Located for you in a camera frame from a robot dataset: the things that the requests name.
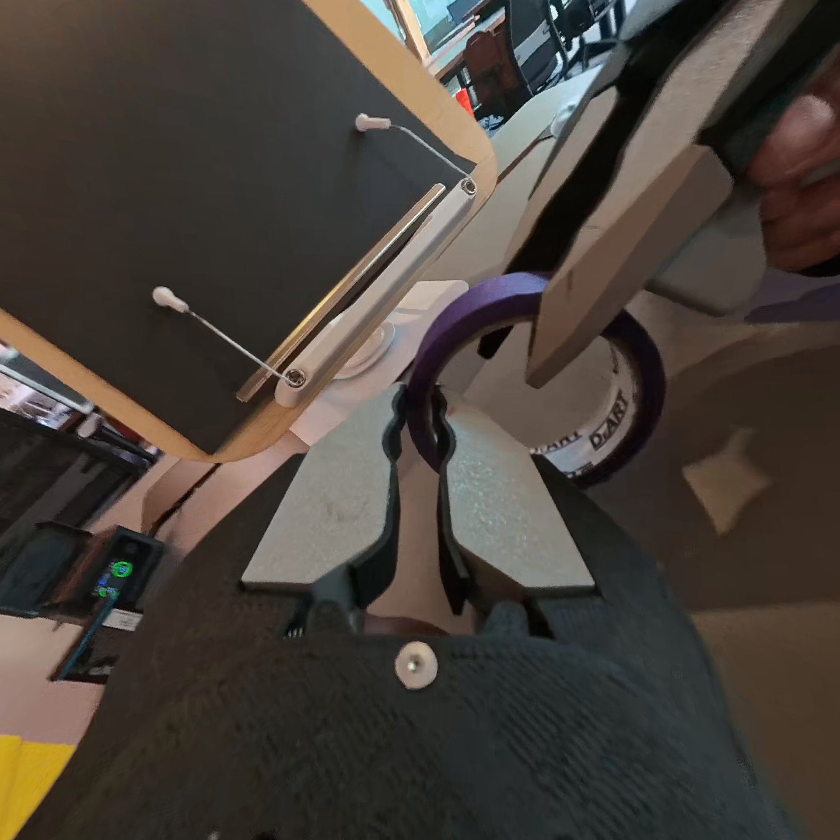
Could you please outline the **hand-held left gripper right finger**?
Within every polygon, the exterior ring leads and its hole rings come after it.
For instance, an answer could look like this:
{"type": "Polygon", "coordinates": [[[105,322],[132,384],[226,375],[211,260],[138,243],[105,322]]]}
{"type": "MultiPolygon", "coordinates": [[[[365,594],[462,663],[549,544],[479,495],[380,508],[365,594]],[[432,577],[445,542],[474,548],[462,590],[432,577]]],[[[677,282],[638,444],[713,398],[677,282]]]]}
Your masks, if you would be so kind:
{"type": "Polygon", "coordinates": [[[452,612],[594,594],[593,575],[530,452],[448,388],[433,406],[439,570],[452,612]]]}

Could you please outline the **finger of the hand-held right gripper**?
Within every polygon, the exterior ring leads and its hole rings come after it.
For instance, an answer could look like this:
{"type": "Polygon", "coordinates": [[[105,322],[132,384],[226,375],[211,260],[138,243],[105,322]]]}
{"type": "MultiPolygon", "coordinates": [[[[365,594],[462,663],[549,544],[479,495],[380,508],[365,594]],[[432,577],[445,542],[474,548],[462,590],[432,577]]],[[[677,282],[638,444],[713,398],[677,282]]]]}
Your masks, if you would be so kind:
{"type": "Polygon", "coordinates": [[[621,45],[559,137],[511,241],[504,273],[551,277],[614,225],[658,177],[644,160],[647,118],[665,77],[665,40],[621,45]]]}
{"type": "Polygon", "coordinates": [[[617,179],[542,294],[526,382],[545,386],[585,350],[731,191],[723,163],[694,144],[638,184],[617,179]]]}

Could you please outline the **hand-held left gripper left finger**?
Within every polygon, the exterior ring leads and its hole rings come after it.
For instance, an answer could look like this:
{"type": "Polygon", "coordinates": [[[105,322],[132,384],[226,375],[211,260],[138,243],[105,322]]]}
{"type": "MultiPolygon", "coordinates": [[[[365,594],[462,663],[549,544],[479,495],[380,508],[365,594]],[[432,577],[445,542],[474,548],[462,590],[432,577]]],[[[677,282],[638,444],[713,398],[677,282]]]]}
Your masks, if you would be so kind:
{"type": "Polygon", "coordinates": [[[396,572],[406,387],[360,404],[302,457],[240,583],[367,608],[396,572]]]}

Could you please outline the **purple tape roll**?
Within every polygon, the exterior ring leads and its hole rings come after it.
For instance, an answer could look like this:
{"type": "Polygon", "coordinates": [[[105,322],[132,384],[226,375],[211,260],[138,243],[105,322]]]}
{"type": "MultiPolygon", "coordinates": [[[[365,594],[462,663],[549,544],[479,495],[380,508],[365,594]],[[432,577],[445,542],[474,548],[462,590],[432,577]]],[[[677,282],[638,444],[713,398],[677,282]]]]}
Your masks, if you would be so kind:
{"type": "MultiPolygon", "coordinates": [[[[406,386],[406,425],[417,453],[439,472],[450,450],[439,411],[438,377],[474,341],[490,359],[519,322],[535,321],[548,278],[518,272],[484,280],[450,303],[430,325],[406,386]]],[[[653,436],[665,406],[661,354],[646,329],[621,310],[601,332],[611,347],[613,385],[595,419],[530,453],[546,458],[579,488],[594,487],[627,466],[653,436]]]]}

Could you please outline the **person's right hand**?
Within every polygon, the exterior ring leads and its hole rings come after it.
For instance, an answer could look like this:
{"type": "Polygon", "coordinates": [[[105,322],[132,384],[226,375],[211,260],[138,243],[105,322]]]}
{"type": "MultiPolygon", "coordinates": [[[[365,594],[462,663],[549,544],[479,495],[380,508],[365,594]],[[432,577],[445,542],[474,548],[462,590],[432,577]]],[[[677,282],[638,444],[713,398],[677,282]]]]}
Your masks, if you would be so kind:
{"type": "Polygon", "coordinates": [[[768,264],[803,277],[839,273],[838,67],[798,97],[762,143],[748,177],[762,195],[768,264]]]}

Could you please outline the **black office chair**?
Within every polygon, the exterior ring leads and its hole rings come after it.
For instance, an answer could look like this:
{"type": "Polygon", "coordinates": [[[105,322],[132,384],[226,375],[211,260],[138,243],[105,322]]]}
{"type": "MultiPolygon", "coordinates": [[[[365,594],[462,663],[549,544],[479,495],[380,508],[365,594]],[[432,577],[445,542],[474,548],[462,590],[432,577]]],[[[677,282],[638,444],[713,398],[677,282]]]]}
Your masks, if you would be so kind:
{"type": "Polygon", "coordinates": [[[556,84],[569,66],[551,1],[506,1],[507,42],[525,92],[533,97],[556,84]]]}

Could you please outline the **dark power bank with display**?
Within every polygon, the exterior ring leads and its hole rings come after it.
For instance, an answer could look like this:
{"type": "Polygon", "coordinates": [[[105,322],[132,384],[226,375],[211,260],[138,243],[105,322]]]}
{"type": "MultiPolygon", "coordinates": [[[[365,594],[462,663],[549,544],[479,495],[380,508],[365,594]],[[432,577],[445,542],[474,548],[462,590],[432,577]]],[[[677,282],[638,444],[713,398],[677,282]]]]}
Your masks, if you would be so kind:
{"type": "Polygon", "coordinates": [[[42,521],[2,547],[1,614],[82,623],[113,596],[133,609],[161,560],[157,539],[42,521]]]}

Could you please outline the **small black box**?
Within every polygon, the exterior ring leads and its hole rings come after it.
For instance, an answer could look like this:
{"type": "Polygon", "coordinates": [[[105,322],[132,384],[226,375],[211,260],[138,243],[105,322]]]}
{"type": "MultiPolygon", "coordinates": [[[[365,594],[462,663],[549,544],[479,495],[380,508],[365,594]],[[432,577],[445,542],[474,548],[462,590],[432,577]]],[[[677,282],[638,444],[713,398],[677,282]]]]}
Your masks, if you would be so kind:
{"type": "Polygon", "coordinates": [[[133,606],[118,606],[118,594],[101,590],[77,640],[71,644],[48,679],[105,686],[144,611],[133,606]]]}

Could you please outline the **book stand with black board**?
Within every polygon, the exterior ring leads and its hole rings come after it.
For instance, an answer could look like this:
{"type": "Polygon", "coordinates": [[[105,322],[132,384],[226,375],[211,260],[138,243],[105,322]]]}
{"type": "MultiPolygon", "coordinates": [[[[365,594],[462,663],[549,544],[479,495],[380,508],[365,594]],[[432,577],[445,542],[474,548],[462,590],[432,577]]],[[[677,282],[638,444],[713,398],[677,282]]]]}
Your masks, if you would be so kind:
{"type": "Polygon", "coordinates": [[[169,455],[246,459],[299,406],[187,314],[283,364],[359,296],[484,131],[359,2],[2,2],[2,342],[169,455]]]}

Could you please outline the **yellow plastic bin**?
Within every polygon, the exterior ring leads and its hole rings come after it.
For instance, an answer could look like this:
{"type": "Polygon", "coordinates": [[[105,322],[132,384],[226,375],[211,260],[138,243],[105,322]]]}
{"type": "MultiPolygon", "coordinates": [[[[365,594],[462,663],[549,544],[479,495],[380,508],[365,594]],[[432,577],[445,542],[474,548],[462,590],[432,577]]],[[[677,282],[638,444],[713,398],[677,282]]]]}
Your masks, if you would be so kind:
{"type": "Polygon", "coordinates": [[[1,838],[13,839],[76,751],[75,745],[1,736],[1,838]]]}

